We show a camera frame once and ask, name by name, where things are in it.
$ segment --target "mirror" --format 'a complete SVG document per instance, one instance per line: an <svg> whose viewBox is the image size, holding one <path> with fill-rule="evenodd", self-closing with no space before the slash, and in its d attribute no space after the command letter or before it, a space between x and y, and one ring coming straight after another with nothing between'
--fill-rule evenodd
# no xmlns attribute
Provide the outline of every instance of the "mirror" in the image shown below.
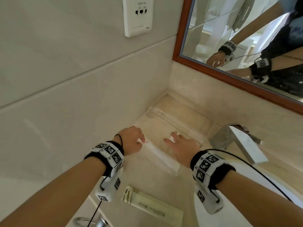
<svg viewBox="0 0 303 227"><path fill-rule="evenodd" d="M192 0L180 56L303 102L302 4Z"/></svg>

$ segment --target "skin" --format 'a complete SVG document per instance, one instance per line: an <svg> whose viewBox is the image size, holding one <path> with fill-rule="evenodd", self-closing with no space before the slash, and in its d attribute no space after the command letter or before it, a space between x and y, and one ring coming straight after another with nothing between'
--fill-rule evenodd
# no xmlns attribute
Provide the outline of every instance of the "skin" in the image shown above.
<svg viewBox="0 0 303 227"><path fill-rule="evenodd" d="M173 149L177 160L190 168L191 159L200 151L199 147L194 140L175 132L171 136L175 143L169 139L164 142ZM302 226L303 209L235 171L229 171L216 187L252 226Z"/></svg>
<svg viewBox="0 0 303 227"><path fill-rule="evenodd" d="M141 129L132 126L119 132L125 155L137 153L145 143ZM175 132L164 142L170 146L177 160L190 167L199 152L194 140ZM120 138L113 141L121 144ZM65 227L85 201L105 172L105 165L95 157L87 158L46 185L7 218L0 227ZM253 226L302 226L303 210L260 184L230 171L216 187L235 205Z"/></svg>
<svg viewBox="0 0 303 227"><path fill-rule="evenodd" d="M123 129L119 134L125 156L139 152L142 144L138 139L145 143L141 129L135 126ZM118 136L113 141L121 144ZM98 158L87 158L34 194L0 222L0 227L65 227L105 170Z"/></svg>
<svg viewBox="0 0 303 227"><path fill-rule="evenodd" d="M239 33L237 33L232 38L232 41L236 44L241 43L246 38L250 37L252 34L260 30L262 27L266 26L271 21L282 16L283 13L284 12L281 3L276 3L263 14L261 14L259 17L257 17L255 20L253 20L251 23L249 23L246 27L244 27ZM215 53L207 60L206 64L213 67L220 67L225 63L225 56L226 55L223 52ZM272 71L293 67L299 64L303 64L303 47L300 47L298 49L285 53L282 56L272 59ZM251 71L249 68L233 69L228 71L228 73L241 78L251 76Z"/></svg>

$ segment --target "shirt sleeve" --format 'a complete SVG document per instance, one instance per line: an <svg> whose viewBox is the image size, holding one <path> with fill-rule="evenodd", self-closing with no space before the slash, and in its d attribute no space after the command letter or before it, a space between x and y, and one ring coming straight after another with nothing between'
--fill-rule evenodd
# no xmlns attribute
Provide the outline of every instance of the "shirt sleeve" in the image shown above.
<svg viewBox="0 0 303 227"><path fill-rule="evenodd" d="M298 0L278 0L281 3L284 13L291 13L294 11L294 7Z"/></svg>

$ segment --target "electrical outlet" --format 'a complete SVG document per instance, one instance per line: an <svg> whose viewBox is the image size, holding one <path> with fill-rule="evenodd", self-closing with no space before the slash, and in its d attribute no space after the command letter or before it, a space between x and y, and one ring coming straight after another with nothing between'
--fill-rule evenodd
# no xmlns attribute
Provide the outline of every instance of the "electrical outlet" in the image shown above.
<svg viewBox="0 0 303 227"><path fill-rule="evenodd" d="M123 0L125 36L133 37L152 30L154 0Z"/></svg>

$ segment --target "sink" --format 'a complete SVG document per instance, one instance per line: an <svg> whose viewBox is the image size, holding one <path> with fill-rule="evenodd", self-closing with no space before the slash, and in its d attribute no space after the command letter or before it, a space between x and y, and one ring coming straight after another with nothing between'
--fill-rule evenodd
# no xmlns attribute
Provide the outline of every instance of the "sink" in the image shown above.
<svg viewBox="0 0 303 227"><path fill-rule="evenodd" d="M244 175L245 177L254 180L255 182L267 187L268 189L276 192L277 194L282 194L271 185L265 178L263 178L259 173L250 168L248 165L237 162L230 161L230 164L233 165L237 172ZM297 192L294 189L289 190L278 183L276 180L272 179L270 176L266 175L273 183L275 183L290 199L298 206L303 208L303 202L295 195ZM241 227L251 227L252 225L243 217L243 215L236 209L236 207L221 193L218 192L222 199L224 200L224 208L214 214L210 215L205 210L198 196L194 194L195 210L200 227L219 227L219 226L241 226Z"/></svg>

